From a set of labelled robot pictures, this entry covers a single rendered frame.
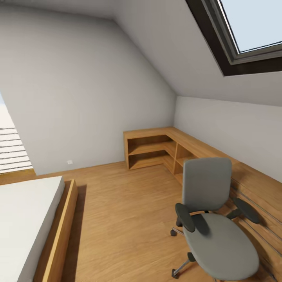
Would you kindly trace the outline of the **swivel chair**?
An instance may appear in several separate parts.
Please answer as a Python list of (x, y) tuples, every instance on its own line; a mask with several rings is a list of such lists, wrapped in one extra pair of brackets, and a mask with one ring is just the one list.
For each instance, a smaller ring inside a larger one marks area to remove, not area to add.
[[(242, 281), (254, 275), (260, 266), (257, 250), (249, 237), (232, 219), (244, 214), (251, 222), (260, 223), (254, 210), (242, 199), (234, 197), (237, 209), (223, 216), (217, 211), (228, 201), (231, 186), (229, 158), (212, 157), (186, 160), (183, 163), (182, 201), (175, 205), (178, 232), (190, 247), (188, 260), (178, 269), (172, 269), (172, 277), (189, 262), (197, 261), (210, 276), (223, 281)], [(203, 211), (190, 215), (190, 213)]]

